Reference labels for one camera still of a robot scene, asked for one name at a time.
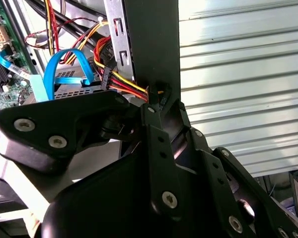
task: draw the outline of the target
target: cable bundle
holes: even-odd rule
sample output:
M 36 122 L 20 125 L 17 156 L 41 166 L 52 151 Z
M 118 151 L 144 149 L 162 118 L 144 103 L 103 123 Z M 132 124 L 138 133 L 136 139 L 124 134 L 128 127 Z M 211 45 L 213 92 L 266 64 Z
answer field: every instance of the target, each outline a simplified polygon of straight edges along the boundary
M 101 23 L 96 23 L 94 24 L 91 28 L 89 28 L 83 35 L 81 35 L 81 37 L 79 37 L 75 43 L 73 44 L 72 48 L 76 48 L 76 46 L 78 45 L 77 49 L 82 50 L 83 47 L 86 45 L 87 41 L 92 37 L 92 35 L 94 33 L 97 32 L 97 30 L 99 30 L 102 26 L 108 25 L 107 21 L 103 21 Z M 76 56 L 73 53 L 67 53 L 63 59 L 62 62 L 60 62 L 61 64 L 72 64 L 74 63 L 76 59 Z
M 105 37 L 100 39 L 96 47 L 94 49 L 94 62 L 100 68 L 97 71 L 100 80 L 104 77 L 104 72 L 106 66 L 100 62 L 100 52 L 104 45 L 110 40 L 110 37 Z M 147 101 L 147 92 L 144 88 L 139 87 L 138 85 L 134 84 L 133 82 L 128 81 L 124 77 L 122 77 L 118 72 L 111 70 L 110 72 L 112 77 L 109 80 L 108 87 L 111 89 L 116 89 L 121 92 L 126 92 L 135 95 L 138 98 L 141 98 Z
M 58 52 L 60 50 L 59 33 L 57 30 L 58 26 L 56 23 L 54 10 L 52 8 L 50 0 L 44 0 L 44 4 L 45 4 L 45 14 L 47 16 L 46 29 L 47 29 L 48 48 L 50 51 L 50 55 L 54 55 L 55 54 L 54 42 L 56 46 L 56 51 Z

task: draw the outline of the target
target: screw hole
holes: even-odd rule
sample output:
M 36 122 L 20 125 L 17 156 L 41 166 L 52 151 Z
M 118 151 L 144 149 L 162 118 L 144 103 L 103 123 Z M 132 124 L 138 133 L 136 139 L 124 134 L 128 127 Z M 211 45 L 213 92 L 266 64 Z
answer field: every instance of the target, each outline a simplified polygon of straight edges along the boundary
M 167 158 L 167 155 L 164 152 L 160 152 L 160 156 L 163 158 Z
M 220 183 L 221 185 L 224 184 L 224 181 L 223 181 L 222 179 L 218 178 L 218 181 L 219 181 L 219 183 Z
M 158 140 L 159 140 L 161 143 L 164 142 L 164 139 L 163 139 L 162 137 L 160 137 L 160 136 L 158 136 Z
M 32 60 L 32 64 L 33 64 L 33 65 L 37 65 L 35 59 Z

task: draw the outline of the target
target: black bracket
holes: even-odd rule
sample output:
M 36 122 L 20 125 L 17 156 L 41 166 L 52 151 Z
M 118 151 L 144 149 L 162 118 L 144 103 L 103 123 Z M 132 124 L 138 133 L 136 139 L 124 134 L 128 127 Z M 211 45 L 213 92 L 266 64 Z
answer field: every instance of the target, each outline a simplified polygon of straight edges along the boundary
M 153 95 L 151 98 L 158 95 L 154 88 L 150 93 Z M 141 106 L 141 117 L 142 143 L 149 162 L 151 205 L 156 213 L 179 221 L 182 195 L 171 143 L 168 133 L 161 128 L 158 101 L 150 101 L 153 104 Z

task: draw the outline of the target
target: green circuit board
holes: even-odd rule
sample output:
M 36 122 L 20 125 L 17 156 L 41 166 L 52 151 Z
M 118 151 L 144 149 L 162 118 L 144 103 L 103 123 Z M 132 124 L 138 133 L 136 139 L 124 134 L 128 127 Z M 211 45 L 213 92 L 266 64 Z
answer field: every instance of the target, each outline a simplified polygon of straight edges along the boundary
M 22 52 L 21 50 L 18 38 L 14 34 L 14 30 L 12 25 L 9 22 L 7 13 L 5 12 L 1 4 L 0 4 L 0 27 L 4 27 L 9 38 L 9 42 L 13 47 L 13 51 L 14 51 L 13 63 L 18 65 L 20 68 L 24 69 L 25 71 L 30 72 L 27 59 L 24 55 L 24 52 Z M 8 91 L 2 92 L 2 90 L 0 90 L 0 110 L 4 108 L 16 107 L 18 105 L 21 105 L 32 91 L 31 87 L 29 87 L 29 84 L 28 85 L 21 84 L 21 81 L 23 79 L 18 75 L 9 74 L 9 76 L 11 78 L 11 82 L 8 85 Z

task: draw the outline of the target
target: red wire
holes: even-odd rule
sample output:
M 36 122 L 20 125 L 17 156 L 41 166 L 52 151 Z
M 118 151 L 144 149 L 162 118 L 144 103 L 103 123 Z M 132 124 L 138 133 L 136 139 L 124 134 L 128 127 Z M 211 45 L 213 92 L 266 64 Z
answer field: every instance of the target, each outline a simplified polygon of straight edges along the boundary
M 87 21 L 91 21 L 91 22 L 95 22 L 95 23 L 97 23 L 97 21 L 94 21 L 94 20 L 89 19 L 89 18 L 86 18 L 86 17 L 77 17 L 77 18 L 73 18 L 73 19 L 71 19 L 71 20 L 68 20 L 68 21 L 66 21 L 66 22 L 64 22 L 64 23 L 62 23 L 62 24 L 59 24 L 59 25 L 57 25 L 57 27 L 62 27 L 62 26 L 64 26 L 64 25 L 69 24 L 69 23 L 71 23 L 71 22 L 74 22 L 74 21 L 76 21 L 76 20 L 87 20 Z M 38 32 L 31 33 L 30 35 L 26 36 L 25 39 L 24 39 L 25 43 L 27 43 L 26 41 L 27 41 L 28 38 L 30 38 L 30 37 L 32 37 L 32 36 L 35 36 L 35 35 L 37 35 L 37 34 L 43 33 L 43 32 L 46 32 L 46 29 L 45 29 L 45 30 L 42 30 L 42 31 L 38 31 Z
M 56 23 L 54 9 L 52 8 L 51 2 L 50 2 L 50 0 L 47 0 L 47 1 L 48 1 L 48 5 L 49 5 L 49 8 L 50 8 L 50 15 L 51 15 L 50 18 L 52 20 L 51 22 L 52 22 L 52 27 L 53 27 L 54 37 L 55 37 L 56 51 L 58 52 L 58 51 L 60 51 L 58 25 Z
M 135 92 L 132 92 L 132 91 L 130 91 L 130 90 L 128 90 L 128 89 L 115 87 L 115 86 L 113 86 L 113 85 L 109 85 L 109 87 L 110 87 L 110 88 L 113 88 L 113 89 L 116 89 L 116 90 L 120 90 L 120 91 L 122 91 L 122 92 L 126 92 L 126 93 L 133 94 L 133 95 L 135 95 L 135 96 L 137 96 L 137 97 L 139 97 L 139 98 L 141 98 L 141 99 L 147 101 L 147 99 L 144 98 L 143 96 L 141 96 L 140 94 L 137 94 L 137 93 L 135 93 Z
M 75 46 L 77 45 L 77 43 L 84 37 L 84 35 L 81 35 L 72 45 L 72 48 L 75 48 Z M 69 56 L 70 56 L 71 52 L 67 52 L 64 56 L 64 61 L 67 61 Z

